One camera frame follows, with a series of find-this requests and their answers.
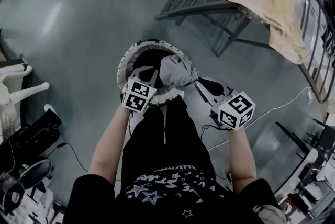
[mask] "person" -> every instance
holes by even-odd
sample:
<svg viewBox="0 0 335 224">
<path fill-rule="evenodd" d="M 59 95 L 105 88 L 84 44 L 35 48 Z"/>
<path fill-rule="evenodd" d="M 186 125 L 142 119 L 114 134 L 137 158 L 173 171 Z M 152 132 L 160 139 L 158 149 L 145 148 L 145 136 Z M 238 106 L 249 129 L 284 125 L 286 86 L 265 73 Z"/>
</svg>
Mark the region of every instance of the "person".
<svg viewBox="0 0 335 224">
<path fill-rule="evenodd" d="M 169 101 L 165 128 L 163 112 L 147 109 L 123 149 L 121 190 L 115 198 L 130 115 L 120 106 L 95 149 L 88 175 L 74 183 L 63 223 L 222 218 L 283 223 L 269 184 L 256 179 L 245 130 L 229 131 L 232 192 L 216 183 L 209 153 L 186 109 L 180 96 Z"/>
</svg>

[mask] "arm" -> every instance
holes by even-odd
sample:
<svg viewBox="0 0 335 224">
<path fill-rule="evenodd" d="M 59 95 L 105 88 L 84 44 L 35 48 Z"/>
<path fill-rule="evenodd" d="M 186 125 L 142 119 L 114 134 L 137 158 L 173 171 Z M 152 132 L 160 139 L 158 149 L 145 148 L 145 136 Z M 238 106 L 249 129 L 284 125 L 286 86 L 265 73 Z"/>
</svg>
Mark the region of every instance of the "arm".
<svg viewBox="0 0 335 224">
<path fill-rule="evenodd" d="M 115 186 L 130 110 L 119 106 L 95 148 L 89 174 L 104 177 Z"/>
<path fill-rule="evenodd" d="M 239 194 L 256 180 L 256 164 L 244 128 L 229 131 L 229 146 L 233 190 Z"/>
</svg>

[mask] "electronic device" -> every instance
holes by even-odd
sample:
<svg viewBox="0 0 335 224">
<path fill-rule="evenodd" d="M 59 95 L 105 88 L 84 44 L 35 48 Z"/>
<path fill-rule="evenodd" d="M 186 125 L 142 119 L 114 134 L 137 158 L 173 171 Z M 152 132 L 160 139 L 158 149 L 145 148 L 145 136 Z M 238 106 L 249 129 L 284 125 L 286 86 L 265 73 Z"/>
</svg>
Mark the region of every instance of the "electronic device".
<svg viewBox="0 0 335 224">
<path fill-rule="evenodd" d="M 138 77 L 129 78 L 122 89 L 122 105 L 130 110 L 143 113 L 157 89 L 140 81 Z"/>
<path fill-rule="evenodd" d="M 245 92 L 237 92 L 226 82 L 209 77 L 199 77 L 196 89 L 211 106 L 210 117 L 218 127 L 228 126 L 238 130 L 251 120 L 255 103 Z"/>
</svg>

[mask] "black t-shirt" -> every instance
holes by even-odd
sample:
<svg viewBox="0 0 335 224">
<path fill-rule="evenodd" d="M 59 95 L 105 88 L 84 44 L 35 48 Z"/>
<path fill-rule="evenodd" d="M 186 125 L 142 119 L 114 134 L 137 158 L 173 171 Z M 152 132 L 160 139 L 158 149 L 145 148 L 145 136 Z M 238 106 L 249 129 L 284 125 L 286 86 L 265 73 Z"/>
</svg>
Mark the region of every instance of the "black t-shirt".
<svg viewBox="0 0 335 224">
<path fill-rule="evenodd" d="M 252 182 L 236 196 L 192 165 L 180 165 L 141 175 L 116 198 L 114 187 L 105 178 L 79 177 L 63 223 L 229 219 L 262 223 L 258 215 L 264 205 L 278 207 L 265 180 Z"/>
</svg>

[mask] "star print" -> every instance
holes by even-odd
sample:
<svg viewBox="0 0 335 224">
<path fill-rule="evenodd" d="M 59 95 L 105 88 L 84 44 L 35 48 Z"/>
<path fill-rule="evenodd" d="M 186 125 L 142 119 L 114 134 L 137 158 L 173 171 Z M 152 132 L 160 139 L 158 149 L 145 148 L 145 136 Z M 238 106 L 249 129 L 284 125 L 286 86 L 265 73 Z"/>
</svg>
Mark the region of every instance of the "star print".
<svg viewBox="0 0 335 224">
<path fill-rule="evenodd" d="M 136 185 L 134 185 L 134 188 L 131 189 L 126 194 L 134 192 L 135 198 L 137 198 L 137 196 L 140 194 L 141 191 L 148 191 L 149 190 L 148 188 L 144 188 L 144 186 L 145 186 L 145 184 L 142 185 L 142 186 L 136 186 Z"/>
<path fill-rule="evenodd" d="M 144 203 L 145 201 L 149 201 L 153 205 L 156 205 L 156 200 L 159 199 L 159 198 L 162 198 L 162 196 L 157 194 L 157 191 L 154 191 L 152 193 L 143 192 L 143 194 L 146 197 L 143 199 L 142 203 Z"/>
<path fill-rule="evenodd" d="M 192 213 L 192 210 L 189 210 L 189 211 L 184 210 L 184 212 L 182 213 L 182 215 L 184 215 L 185 218 L 188 218 L 190 216 L 193 216 L 191 213 Z"/>
<path fill-rule="evenodd" d="M 176 180 L 177 180 L 179 177 L 180 177 L 180 176 L 179 176 L 178 173 L 176 173 L 176 174 L 172 174 L 172 178 L 175 178 Z"/>
</svg>

